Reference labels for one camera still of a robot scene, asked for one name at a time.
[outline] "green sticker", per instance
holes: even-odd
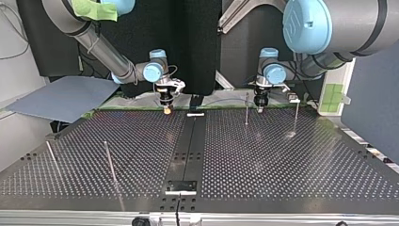
[[[117,6],[110,3],[96,3],[91,0],[72,0],[76,16],[89,17],[95,21],[117,21]]]

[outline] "cable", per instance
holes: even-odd
[[[99,42],[100,40],[100,35],[97,37],[97,40],[94,41],[94,43],[91,44],[90,48],[88,48],[88,55],[90,54],[90,52],[94,49],[94,47],[96,46],[96,44]]]
[[[203,106],[211,105],[211,104],[218,103],[218,102],[224,102],[224,101],[243,101],[243,102],[246,102],[247,100],[243,100],[243,99],[239,99],[239,98],[222,99],[222,100],[213,101],[213,102],[208,103],[208,104],[203,105]]]
[[[10,7],[9,5],[7,5],[6,3],[3,3],[3,2],[0,2],[0,7],[1,7],[1,6],[4,6],[5,8],[8,8],[8,9],[12,12],[12,14],[14,14],[14,16],[18,19],[18,23],[20,24],[21,31],[22,31],[21,33],[20,33],[20,32],[18,31],[18,29],[14,26],[14,24],[13,24],[12,21],[9,19],[9,17],[6,15],[6,13],[5,13],[3,10],[0,9],[0,11],[4,14],[4,16],[6,17],[6,19],[8,20],[8,22],[11,24],[11,26],[12,26],[12,28],[14,29],[15,33],[17,33],[18,36],[19,36],[22,40],[24,40],[24,41],[26,42],[26,47],[24,48],[24,50],[23,50],[20,54],[17,54],[17,55],[14,55],[14,56],[0,57],[0,60],[3,60],[3,59],[11,59],[11,58],[15,58],[15,57],[22,56],[22,55],[24,55],[24,54],[29,50],[29,41],[27,40],[27,36],[26,36],[26,34],[25,34],[25,32],[24,32],[23,21],[22,21],[21,17],[18,15],[18,13],[17,13],[12,7]]]
[[[78,48],[78,51],[79,51],[79,53],[80,53],[80,55],[82,57],[84,57],[86,59],[89,59],[89,60],[98,61],[98,58],[91,58],[89,56],[84,55],[83,52],[82,52],[81,47],[82,47],[82,44],[79,41],[77,41],[77,48]]]
[[[320,68],[324,69],[324,70],[337,70],[341,67],[343,67],[343,65],[346,64],[346,62],[342,63],[341,65],[337,66],[337,67],[328,67],[328,66],[324,66],[322,65],[319,61],[317,61],[316,56],[311,55],[311,58],[313,59],[314,63],[319,66]]]
[[[88,55],[91,53],[91,51],[94,49],[94,47],[96,46],[96,44],[100,41],[100,37],[101,37],[101,24],[100,22],[97,22],[95,24],[95,29],[96,29],[96,34],[97,34],[97,39],[96,41],[94,41],[91,46],[88,48]]]
[[[179,218],[179,208],[180,208],[180,198],[179,197],[179,201],[177,202],[177,208],[176,208],[176,226],[180,226],[180,218]]]
[[[302,80],[302,79],[300,79],[300,77],[297,75],[297,63],[296,62],[294,62],[294,65],[295,65],[295,73],[294,73],[294,77],[295,78],[297,78],[299,81],[302,81],[302,84],[303,84],[303,86],[305,87],[305,89],[306,89],[306,91],[308,92],[308,94],[309,94],[309,96],[312,98],[312,100],[313,100],[313,102],[314,102],[314,104],[317,106],[317,108],[319,108],[319,104],[318,103],[316,103],[316,99],[314,99],[314,97],[311,95],[311,92],[310,92],[310,90],[309,90],[309,88],[308,88],[308,86],[306,85],[306,83],[305,83],[305,81],[304,80]]]
[[[177,67],[177,65],[169,65],[168,68],[174,68],[175,70],[169,74],[169,77],[171,77],[173,74],[175,74],[179,68]]]
[[[252,79],[252,78],[254,78],[254,77],[258,76],[258,75],[261,75],[261,74],[252,75],[251,77],[247,78],[247,79],[244,81],[244,83],[243,83],[243,86],[245,86],[245,85],[249,85],[248,81],[249,81],[250,79]]]

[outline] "robotic arm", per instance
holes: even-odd
[[[124,2],[129,2],[130,7],[119,10],[119,12],[128,13],[133,9],[135,0],[125,0]],[[111,71],[116,83],[137,84],[138,81],[154,83],[156,90],[161,93],[161,105],[164,106],[166,113],[170,113],[174,96],[182,92],[185,83],[170,78],[167,54],[164,50],[151,51],[149,62],[135,65],[109,43],[99,32],[95,23],[75,15],[72,9],[72,0],[42,0],[42,3],[58,29],[66,35],[74,37],[97,57]]]
[[[284,39],[299,61],[294,68],[292,62],[278,61],[277,49],[262,49],[254,83],[260,112],[271,88],[288,90],[285,80],[318,79],[354,57],[372,55],[399,40],[397,0],[235,0],[220,19],[219,32],[227,34],[260,5],[283,12]]]

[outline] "white wall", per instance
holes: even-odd
[[[17,10],[16,0],[0,1]],[[15,27],[20,28],[8,9],[6,14]],[[25,42],[15,34],[0,12],[0,57],[21,53],[24,48]],[[44,85],[30,48],[22,56],[0,60],[0,109]],[[51,130],[46,120],[0,110],[0,170],[40,146],[49,133]]]

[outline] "green tape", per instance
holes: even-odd
[[[323,95],[321,112],[336,113],[340,109],[343,98],[342,84],[327,84]]]
[[[110,3],[96,3],[91,0],[72,0],[72,8],[76,16],[89,17],[95,21],[117,21],[117,6]]]

